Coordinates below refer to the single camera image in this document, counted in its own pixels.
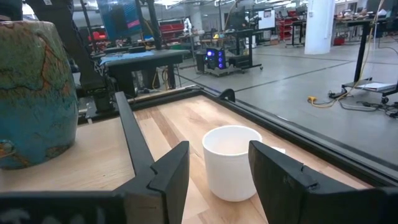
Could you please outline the black tall work table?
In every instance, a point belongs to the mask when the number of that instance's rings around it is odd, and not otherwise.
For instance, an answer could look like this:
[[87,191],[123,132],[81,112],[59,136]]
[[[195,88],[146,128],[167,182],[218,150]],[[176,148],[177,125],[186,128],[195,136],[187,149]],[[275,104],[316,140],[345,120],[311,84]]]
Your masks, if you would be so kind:
[[379,90],[372,90],[370,88],[359,87],[359,85],[369,86],[370,84],[375,83],[373,78],[365,78],[362,79],[362,72],[365,66],[364,60],[368,59],[368,52],[365,53],[366,49],[369,50],[368,44],[371,41],[371,34],[375,33],[377,30],[383,32],[389,31],[398,31],[398,17],[383,17],[381,19],[363,19],[357,21],[342,21],[342,23],[347,24],[348,27],[351,26],[362,26],[363,33],[361,35],[361,41],[358,52],[358,59],[356,62],[356,70],[354,73],[354,80],[350,83],[342,84],[341,86],[341,95],[348,94],[346,88],[351,88],[351,90],[364,90],[371,91],[375,93],[380,93],[382,95],[382,99],[387,98],[387,96],[398,93],[398,81],[396,84],[392,86],[388,86],[387,88],[382,88]]

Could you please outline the whiteboard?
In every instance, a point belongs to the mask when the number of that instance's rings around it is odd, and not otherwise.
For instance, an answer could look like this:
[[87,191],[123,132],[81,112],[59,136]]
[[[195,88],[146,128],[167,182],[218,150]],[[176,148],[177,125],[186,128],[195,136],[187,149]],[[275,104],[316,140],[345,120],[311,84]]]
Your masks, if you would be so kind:
[[275,10],[258,11],[258,29],[271,29],[275,27]]

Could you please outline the black computer with blue lights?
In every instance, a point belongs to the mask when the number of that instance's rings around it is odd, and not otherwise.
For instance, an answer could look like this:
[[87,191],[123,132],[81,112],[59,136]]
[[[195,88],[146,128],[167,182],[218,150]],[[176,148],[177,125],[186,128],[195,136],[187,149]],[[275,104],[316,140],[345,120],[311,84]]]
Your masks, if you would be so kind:
[[226,55],[223,47],[207,48],[205,55],[205,64],[207,69],[226,68]]

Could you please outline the white pillar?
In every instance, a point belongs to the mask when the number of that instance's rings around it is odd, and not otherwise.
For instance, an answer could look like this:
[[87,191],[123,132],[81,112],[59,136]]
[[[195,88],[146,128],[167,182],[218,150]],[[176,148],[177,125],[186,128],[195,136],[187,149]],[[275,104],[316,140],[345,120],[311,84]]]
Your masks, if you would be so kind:
[[334,12],[335,0],[308,0],[304,50],[306,55],[330,52]]

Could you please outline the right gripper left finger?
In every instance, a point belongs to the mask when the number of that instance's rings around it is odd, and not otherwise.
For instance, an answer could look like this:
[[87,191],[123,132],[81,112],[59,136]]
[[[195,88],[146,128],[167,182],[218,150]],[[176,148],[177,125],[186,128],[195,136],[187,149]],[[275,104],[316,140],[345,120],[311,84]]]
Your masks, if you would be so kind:
[[124,184],[127,224],[181,224],[189,184],[190,146],[182,141]]

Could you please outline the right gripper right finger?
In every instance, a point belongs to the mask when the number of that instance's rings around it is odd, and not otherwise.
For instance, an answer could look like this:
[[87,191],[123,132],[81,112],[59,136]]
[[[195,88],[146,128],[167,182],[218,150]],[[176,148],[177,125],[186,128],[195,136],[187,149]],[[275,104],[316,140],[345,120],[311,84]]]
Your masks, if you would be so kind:
[[252,179],[269,224],[373,224],[376,203],[259,141],[249,143]]

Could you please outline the black cart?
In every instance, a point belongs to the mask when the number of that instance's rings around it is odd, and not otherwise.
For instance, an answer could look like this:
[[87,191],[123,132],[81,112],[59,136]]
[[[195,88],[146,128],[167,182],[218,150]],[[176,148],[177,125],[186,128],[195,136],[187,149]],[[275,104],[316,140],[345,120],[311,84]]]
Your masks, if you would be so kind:
[[229,63],[242,72],[255,67],[259,67],[260,70],[264,68],[261,63],[253,64],[253,34],[253,29],[238,30],[230,33],[235,38],[236,48],[235,54],[229,58]]

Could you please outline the red cart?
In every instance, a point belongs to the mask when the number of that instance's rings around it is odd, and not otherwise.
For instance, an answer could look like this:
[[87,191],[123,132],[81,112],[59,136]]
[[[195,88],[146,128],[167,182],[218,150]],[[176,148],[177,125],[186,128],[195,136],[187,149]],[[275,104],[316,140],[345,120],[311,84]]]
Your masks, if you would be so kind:
[[293,21],[295,17],[289,14],[289,11],[279,11],[276,17],[277,31],[279,39],[282,41],[290,40],[294,33]]

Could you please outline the small white cup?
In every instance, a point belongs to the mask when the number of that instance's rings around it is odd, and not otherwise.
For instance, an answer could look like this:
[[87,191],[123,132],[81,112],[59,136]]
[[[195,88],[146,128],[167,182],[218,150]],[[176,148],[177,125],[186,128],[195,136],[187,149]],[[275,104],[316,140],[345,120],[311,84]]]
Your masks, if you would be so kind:
[[220,126],[204,135],[208,187],[220,199],[241,202],[256,194],[248,159],[251,140],[261,142],[262,136],[240,125]]

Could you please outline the red storage shelving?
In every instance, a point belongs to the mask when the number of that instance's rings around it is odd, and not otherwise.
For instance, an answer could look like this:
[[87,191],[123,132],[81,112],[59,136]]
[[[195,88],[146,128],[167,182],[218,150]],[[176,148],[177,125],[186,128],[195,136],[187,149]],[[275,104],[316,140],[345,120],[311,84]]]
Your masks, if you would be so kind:
[[183,34],[184,23],[182,19],[169,19],[159,21],[162,38],[166,42],[179,42]]

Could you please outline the grey desk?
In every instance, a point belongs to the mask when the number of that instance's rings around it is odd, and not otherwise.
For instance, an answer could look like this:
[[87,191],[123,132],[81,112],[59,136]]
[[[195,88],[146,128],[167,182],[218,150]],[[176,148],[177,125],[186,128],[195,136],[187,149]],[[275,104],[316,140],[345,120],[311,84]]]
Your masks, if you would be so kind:
[[108,75],[116,79],[119,91],[131,98],[136,96],[132,72],[167,66],[169,87],[176,88],[174,65],[183,62],[188,50],[151,50],[141,53],[107,55],[101,58],[101,66],[108,69]]

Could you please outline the computer monitor with blue screen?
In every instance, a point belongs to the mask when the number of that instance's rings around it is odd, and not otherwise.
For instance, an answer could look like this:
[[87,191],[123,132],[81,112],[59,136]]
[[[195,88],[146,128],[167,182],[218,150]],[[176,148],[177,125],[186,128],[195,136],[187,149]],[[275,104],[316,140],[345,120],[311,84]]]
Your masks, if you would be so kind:
[[96,0],[108,39],[116,40],[141,32],[136,0]]

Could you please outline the large teal brown mug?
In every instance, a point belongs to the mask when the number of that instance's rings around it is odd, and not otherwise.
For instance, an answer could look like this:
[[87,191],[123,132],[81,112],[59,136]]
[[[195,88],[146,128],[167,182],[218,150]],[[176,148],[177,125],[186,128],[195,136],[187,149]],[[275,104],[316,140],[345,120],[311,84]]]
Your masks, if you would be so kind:
[[0,169],[24,169],[71,148],[78,98],[54,24],[0,22]]

